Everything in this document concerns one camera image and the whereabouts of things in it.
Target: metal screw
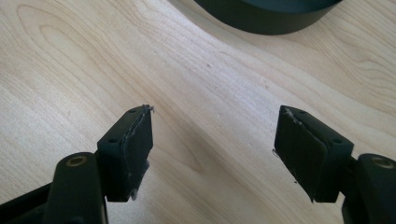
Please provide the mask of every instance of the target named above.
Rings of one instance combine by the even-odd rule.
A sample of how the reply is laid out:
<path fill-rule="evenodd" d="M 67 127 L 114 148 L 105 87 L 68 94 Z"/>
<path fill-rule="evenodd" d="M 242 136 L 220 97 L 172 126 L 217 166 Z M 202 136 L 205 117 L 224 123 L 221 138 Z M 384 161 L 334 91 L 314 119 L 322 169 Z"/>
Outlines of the metal screw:
<path fill-rule="evenodd" d="M 395 168 L 395 165 L 393 164 L 393 162 L 388 161 L 388 160 L 384 160 L 382 158 L 379 157 L 372 157 L 372 162 L 382 168 L 385 169 L 393 169 Z"/>
<path fill-rule="evenodd" d="M 80 166 L 81 164 L 85 163 L 87 161 L 87 157 L 85 156 L 76 156 L 71 159 L 69 159 L 66 163 L 67 166 Z"/>

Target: light wooden table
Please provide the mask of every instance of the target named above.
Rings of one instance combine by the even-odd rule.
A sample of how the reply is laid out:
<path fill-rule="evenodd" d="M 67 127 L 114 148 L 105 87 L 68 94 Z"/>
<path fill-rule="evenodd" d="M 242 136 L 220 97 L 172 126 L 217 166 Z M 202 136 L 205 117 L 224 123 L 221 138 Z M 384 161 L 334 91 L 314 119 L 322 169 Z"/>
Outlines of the light wooden table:
<path fill-rule="evenodd" d="M 0 203 L 150 104 L 154 148 L 137 200 L 111 223 L 342 223 L 272 153 L 278 109 L 308 111 L 396 159 L 396 5 L 345 0 L 282 36 L 253 35 L 192 0 L 0 2 Z"/>

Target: black plastic part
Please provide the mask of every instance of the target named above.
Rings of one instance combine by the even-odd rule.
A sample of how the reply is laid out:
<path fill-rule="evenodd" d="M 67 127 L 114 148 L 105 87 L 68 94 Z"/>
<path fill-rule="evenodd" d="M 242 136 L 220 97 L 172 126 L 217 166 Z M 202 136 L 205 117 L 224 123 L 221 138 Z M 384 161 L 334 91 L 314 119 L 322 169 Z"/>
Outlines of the black plastic part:
<path fill-rule="evenodd" d="M 127 111 L 97 144 L 95 155 L 109 202 L 136 197 L 153 146 L 151 109 L 142 105 Z"/>
<path fill-rule="evenodd" d="M 353 144 L 303 110 L 282 105 L 276 153 L 311 201 L 334 203 Z"/>
<path fill-rule="evenodd" d="M 43 223 L 107 223 L 105 197 L 93 153 L 80 152 L 59 161 Z"/>
<path fill-rule="evenodd" d="M 370 223 L 396 223 L 396 161 L 360 155 L 355 176 Z"/>
<path fill-rule="evenodd" d="M 50 184 L 0 205 L 0 223 L 41 223 L 49 193 Z"/>
<path fill-rule="evenodd" d="M 195 0 L 234 28 L 260 35 L 284 35 L 313 24 L 342 0 Z"/>

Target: wood grain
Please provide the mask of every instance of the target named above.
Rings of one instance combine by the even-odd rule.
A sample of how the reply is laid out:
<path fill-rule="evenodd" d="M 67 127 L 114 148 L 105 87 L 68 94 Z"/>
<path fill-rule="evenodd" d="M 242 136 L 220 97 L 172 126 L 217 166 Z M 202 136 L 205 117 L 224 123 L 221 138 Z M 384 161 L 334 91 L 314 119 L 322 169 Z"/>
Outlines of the wood grain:
<path fill-rule="evenodd" d="M 346 0 L 253 35 L 192 0 L 0 2 L 0 203 L 51 181 L 129 108 L 155 105 L 136 201 L 111 223 L 342 223 L 275 157 L 281 105 L 396 159 L 396 3 Z"/>

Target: black round object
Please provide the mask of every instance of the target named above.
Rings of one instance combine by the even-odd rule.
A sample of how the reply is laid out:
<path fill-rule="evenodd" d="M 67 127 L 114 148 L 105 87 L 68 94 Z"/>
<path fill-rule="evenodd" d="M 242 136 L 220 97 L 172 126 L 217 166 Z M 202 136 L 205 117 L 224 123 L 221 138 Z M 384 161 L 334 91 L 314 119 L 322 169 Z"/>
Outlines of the black round object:
<path fill-rule="evenodd" d="M 341 1 L 195 0 L 218 20 L 260 35 L 284 35 L 304 29 Z"/>

